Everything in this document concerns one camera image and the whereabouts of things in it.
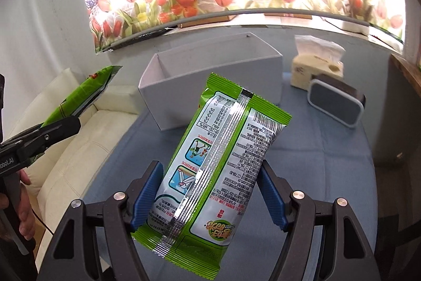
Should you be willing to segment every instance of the barcode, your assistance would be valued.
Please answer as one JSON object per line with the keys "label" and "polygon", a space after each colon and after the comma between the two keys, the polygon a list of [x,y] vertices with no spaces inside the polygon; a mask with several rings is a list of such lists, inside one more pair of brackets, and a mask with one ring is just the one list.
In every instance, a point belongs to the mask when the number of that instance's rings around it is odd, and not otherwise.
{"label": "barcode", "polygon": [[282,129],[282,124],[274,121],[272,118],[262,115],[260,112],[254,114],[253,121],[259,124],[262,124],[265,128],[273,131],[275,135],[279,134]]}

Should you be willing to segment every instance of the open storage bin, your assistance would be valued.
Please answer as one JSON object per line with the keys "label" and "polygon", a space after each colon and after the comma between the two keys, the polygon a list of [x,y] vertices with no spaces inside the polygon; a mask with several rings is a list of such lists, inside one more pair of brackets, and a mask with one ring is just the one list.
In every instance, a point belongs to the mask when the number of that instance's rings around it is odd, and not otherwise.
{"label": "open storage bin", "polygon": [[211,72],[279,104],[282,59],[252,33],[211,38],[155,54],[139,91],[161,130],[186,126]]}

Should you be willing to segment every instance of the sofa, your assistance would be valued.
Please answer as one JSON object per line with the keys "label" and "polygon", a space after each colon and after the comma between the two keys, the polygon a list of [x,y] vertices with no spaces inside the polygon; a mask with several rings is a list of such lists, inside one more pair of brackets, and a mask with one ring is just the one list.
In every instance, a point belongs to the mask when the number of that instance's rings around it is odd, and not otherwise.
{"label": "sofa", "polygon": [[[31,102],[9,137],[42,123],[77,86],[68,68]],[[145,108],[136,86],[109,85],[79,118],[81,130],[54,144],[26,168],[34,211],[54,232],[73,199],[82,198],[123,134]],[[39,269],[52,235],[45,231],[36,264]]]}

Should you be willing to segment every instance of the silver screw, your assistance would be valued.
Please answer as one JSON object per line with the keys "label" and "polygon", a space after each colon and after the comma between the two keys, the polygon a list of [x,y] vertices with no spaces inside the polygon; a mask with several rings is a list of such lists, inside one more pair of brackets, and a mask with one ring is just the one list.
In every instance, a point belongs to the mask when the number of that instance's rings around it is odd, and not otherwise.
{"label": "silver screw", "polygon": [[336,202],[338,203],[338,205],[339,205],[339,206],[342,206],[342,207],[344,207],[344,206],[347,206],[347,205],[348,205],[347,200],[346,200],[346,199],[344,199],[344,198],[339,198]]}
{"label": "silver screw", "polygon": [[294,191],[294,193],[292,194],[292,196],[295,199],[302,199],[302,198],[304,198],[304,193],[302,191]]}
{"label": "silver screw", "polygon": [[117,192],[114,194],[115,200],[123,200],[126,197],[126,194],[124,192]]}
{"label": "silver screw", "polygon": [[75,209],[75,208],[77,208],[77,207],[81,206],[81,204],[82,204],[82,201],[81,201],[80,199],[76,199],[76,200],[73,200],[73,201],[70,203],[70,206],[71,206],[71,207],[73,207],[73,208]]}

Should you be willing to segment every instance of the white wall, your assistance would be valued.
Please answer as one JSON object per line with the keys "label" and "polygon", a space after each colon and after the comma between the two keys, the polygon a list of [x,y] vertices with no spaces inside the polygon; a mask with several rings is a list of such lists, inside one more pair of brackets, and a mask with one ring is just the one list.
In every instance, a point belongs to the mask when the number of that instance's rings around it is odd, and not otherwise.
{"label": "white wall", "polygon": [[[114,53],[95,55],[84,0],[0,0],[0,10],[7,14],[0,31],[7,39],[0,43],[0,54],[4,61],[10,61],[8,73],[4,72],[6,64],[0,70],[6,74],[8,85],[4,111],[6,131],[10,128],[9,123],[19,118],[37,93],[66,67],[87,76],[106,65],[120,64],[123,69],[113,83],[137,85],[155,52],[209,37],[252,31],[284,55],[286,70],[296,54],[294,34],[312,34],[343,46],[347,51],[343,59],[345,81],[367,96],[363,124],[371,146],[376,147],[384,112],[390,55],[389,50],[376,44],[308,28],[219,27],[161,36]],[[21,96],[12,98],[12,94]],[[377,147],[378,156],[384,153],[387,151]]]}

